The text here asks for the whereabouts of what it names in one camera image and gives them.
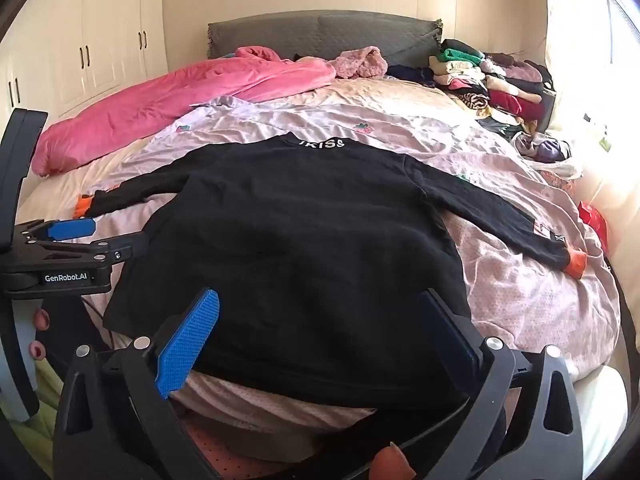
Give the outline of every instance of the black sweatshirt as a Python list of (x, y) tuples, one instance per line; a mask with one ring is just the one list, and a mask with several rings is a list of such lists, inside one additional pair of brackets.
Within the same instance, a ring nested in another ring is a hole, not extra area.
[(208, 286), (220, 319), (195, 369), (310, 402), (460, 399), (414, 301), (431, 287), (470, 316), (441, 210), (553, 269), (570, 263), (561, 237), (497, 195), (351, 139), (210, 144), (98, 192), (86, 215), (164, 192), (178, 195), (145, 225), (149, 251), (125, 264), (105, 326), (152, 335)]

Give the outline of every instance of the gray headboard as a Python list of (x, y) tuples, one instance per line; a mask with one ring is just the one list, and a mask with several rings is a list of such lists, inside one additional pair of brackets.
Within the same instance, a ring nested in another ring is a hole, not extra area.
[(239, 46), (261, 45), (283, 59), (335, 59), (343, 50), (380, 48), (389, 65), (428, 66), (438, 51), (442, 21), (428, 22), (362, 10), (299, 10), (209, 24), (209, 59)]

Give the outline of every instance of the silver bolt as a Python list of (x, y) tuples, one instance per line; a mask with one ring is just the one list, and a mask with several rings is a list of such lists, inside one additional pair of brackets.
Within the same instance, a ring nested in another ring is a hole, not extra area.
[(133, 342), (133, 346), (137, 350), (144, 350), (145, 348), (148, 348), (150, 344), (151, 344), (151, 339), (149, 339), (146, 335), (139, 337)]
[(491, 350), (501, 350), (502, 347), (504, 346), (504, 343), (497, 337), (490, 337), (489, 339), (486, 340), (486, 345)]
[(556, 345), (549, 345), (548, 347), (546, 347), (546, 353), (551, 357), (555, 357), (556, 359), (558, 359), (562, 355), (562, 352)]
[(86, 357), (87, 355), (89, 355), (90, 351), (91, 351), (91, 349), (89, 348), (89, 345), (80, 345), (76, 349), (76, 355), (78, 357)]

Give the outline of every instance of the pink comforter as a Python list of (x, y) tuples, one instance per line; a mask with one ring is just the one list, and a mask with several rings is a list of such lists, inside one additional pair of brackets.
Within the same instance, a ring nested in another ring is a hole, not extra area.
[(51, 126), (40, 136), (34, 173), (65, 173), (156, 134), (192, 105), (231, 95), (250, 102), (288, 97), (329, 84), (335, 70), (321, 59), (293, 63), (270, 48), (246, 46), (236, 57), (197, 63), (117, 92)]

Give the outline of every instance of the white curtain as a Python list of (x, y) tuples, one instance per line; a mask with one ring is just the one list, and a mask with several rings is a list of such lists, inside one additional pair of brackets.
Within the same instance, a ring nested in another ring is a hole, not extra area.
[(546, 63), (558, 91), (548, 133), (577, 148), (577, 198), (607, 219), (610, 260), (640, 332), (640, 45), (607, 0), (548, 0)]

